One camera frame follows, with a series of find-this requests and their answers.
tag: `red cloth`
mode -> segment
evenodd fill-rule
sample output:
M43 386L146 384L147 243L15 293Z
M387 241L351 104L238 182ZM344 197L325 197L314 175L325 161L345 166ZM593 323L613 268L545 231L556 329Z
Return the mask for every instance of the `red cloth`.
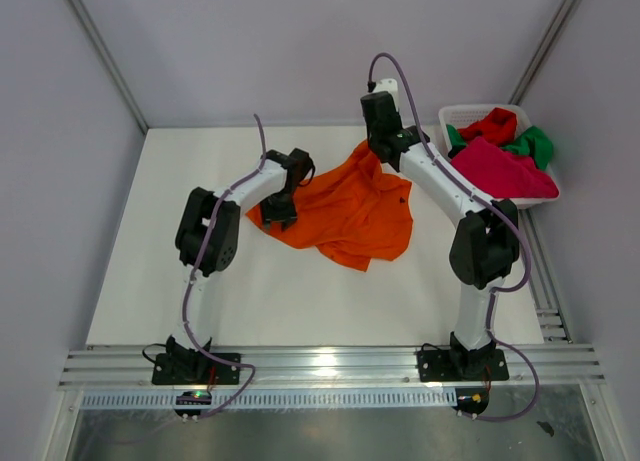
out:
M502 108L494 108L484 119L459 129L458 132L467 142L482 136L489 143L502 146L513 143L517 124L518 118L515 113Z
M555 198L553 180L530 156L516 156L478 137L451 161L460 174L496 198Z

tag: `pink cloth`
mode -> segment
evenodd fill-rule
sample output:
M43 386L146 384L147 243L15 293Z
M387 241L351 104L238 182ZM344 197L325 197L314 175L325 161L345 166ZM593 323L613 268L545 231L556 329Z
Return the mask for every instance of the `pink cloth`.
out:
M533 158L516 156L477 137L451 164L471 183L496 198L555 198L553 180Z

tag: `green cloth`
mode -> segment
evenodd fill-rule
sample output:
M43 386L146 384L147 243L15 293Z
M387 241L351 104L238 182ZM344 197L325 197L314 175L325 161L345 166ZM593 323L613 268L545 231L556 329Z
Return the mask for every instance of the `green cloth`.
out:
M467 143L462 139L458 130L450 124L447 124L447 133L451 141L450 157L453 157L466 148ZM518 156L531 156L536 163L536 167L543 171L547 169L547 165L553 156L551 140L536 126L531 126L518 136L513 143L505 144L500 148Z
M553 156L553 144L544 132L531 126L518 136L513 143L502 146L502 149L520 156L531 156L538 169L547 169Z

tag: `laundry basket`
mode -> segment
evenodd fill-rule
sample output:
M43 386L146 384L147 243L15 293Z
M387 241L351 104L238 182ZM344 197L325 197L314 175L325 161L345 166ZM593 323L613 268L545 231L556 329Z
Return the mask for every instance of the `laundry basket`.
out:
M440 127L442 128L442 135L444 136L444 141L447 146L447 152L451 150L451 139L449 139L449 133L447 132L447 124L452 125L456 129L466 128L470 124L483 119L493 108L503 108L515 113L518 118L516 137L520 136L532 126L531 121L529 121L523 109L514 104L461 104L458 106L446 106L440 110L438 118L440 118ZM549 167L547 167L545 173L553 179L553 182L556 183L557 186L558 183ZM558 192L558 196L555 198L513 198L512 201L518 209L527 209L536 204L555 201L559 197L560 193Z

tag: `black mounting bracket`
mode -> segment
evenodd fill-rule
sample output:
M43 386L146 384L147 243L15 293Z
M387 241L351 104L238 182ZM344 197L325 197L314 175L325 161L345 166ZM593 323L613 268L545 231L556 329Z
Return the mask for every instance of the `black mounting bracket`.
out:
M518 208L513 201L504 199L493 205L518 226ZM498 216L483 209L467 213L458 223L449 263L464 284L484 289L490 281L507 276L519 254L516 235Z
M240 384L240 369L233 369L231 366L207 358L194 349L187 349L179 345L173 336L169 337L166 346L166 352L156 356L151 384L156 386L207 386L210 384L237 386ZM203 346L207 351L210 347L211 341ZM215 353L215 356L234 363L242 361L239 353Z
M284 231L298 219L298 213L293 203L293 193L298 186L301 186L300 183L310 171L313 177L315 166L309 153L298 148L291 151L289 155L272 149L267 152L267 159L275 161L287 171L287 181L281 191L260 202L262 227L269 230L273 223L280 223Z
M478 353L477 362L468 365L469 369L461 370L457 360L456 348L430 348L422 346L416 352L418 374L420 381L429 382L456 382L456 381L507 381L509 369L504 357L504 352L499 349L490 349L484 353Z
M396 110L391 93L382 91L360 98L362 113L367 125L369 149L381 163L389 163L396 172L400 171L400 155L420 142L418 128L404 129L402 119ZM422 132L427 142L429 136Z
M189 194L175 241L180 251L180 261L185 266L193 266L196 261L207 232L204 220L211 219L217 201L218 197L213 192L203 188L196 188ZM231 264L238 249L239 228L240 206L233 201L223 201L200 264L205 277L214 271L224 271Z

